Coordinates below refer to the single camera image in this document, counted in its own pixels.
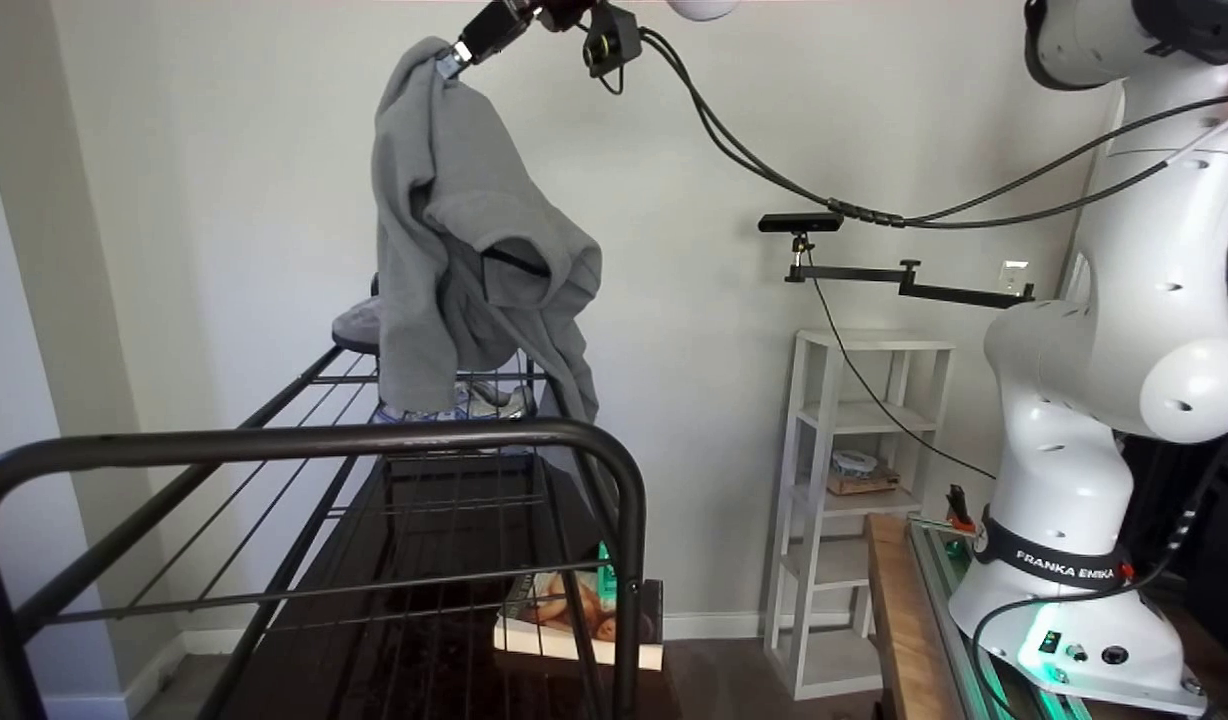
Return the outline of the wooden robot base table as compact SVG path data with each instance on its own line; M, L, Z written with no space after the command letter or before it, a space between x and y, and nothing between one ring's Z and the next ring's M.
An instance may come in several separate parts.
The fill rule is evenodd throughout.
M912 521L870 511L862 545L886 720L970 720L979 696L959 631L940 613Z

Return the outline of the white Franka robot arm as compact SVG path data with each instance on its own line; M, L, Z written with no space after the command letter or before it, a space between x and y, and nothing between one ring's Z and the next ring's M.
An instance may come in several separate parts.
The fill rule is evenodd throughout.
M998 476L949 598L970 659L1074 702L1199 716L1173 619L1121 562L1129 435L1228 435L1228 0L1022 0L1029 77L1111 83L1121 123L1064 288L983 338Z

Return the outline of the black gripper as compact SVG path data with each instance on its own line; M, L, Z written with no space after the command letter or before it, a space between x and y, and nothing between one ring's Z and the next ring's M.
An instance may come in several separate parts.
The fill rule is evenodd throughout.
M587 12L587 0L490 0L485 29L497 35L520 35L526 25L540 25L548 34L568 34ZM442 73L462 73L478 60L487 60L485 35L459 35L441 57Z

